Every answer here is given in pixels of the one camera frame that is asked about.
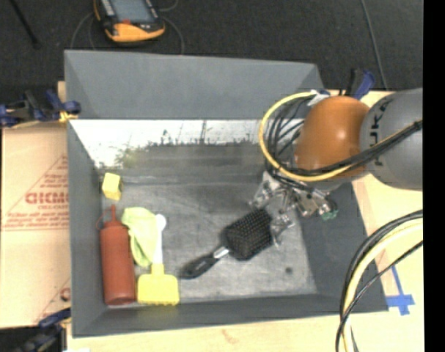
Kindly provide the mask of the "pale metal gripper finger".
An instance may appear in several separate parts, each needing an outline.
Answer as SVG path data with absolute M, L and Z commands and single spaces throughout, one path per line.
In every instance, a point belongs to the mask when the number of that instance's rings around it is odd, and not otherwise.
M 280 247 L 282 244 L 282 234 L 294 226 L 294 220 L 287 214 L 276 217 L 270 224 L 270 232 L 274 246 Z
M 270 201 L 279 193 L 282 185 L 276 182 L 263 181 L 260 183 L 254 196 L 249 200 L 248 204 L 251 208 L 261 209 L 265 208 Z

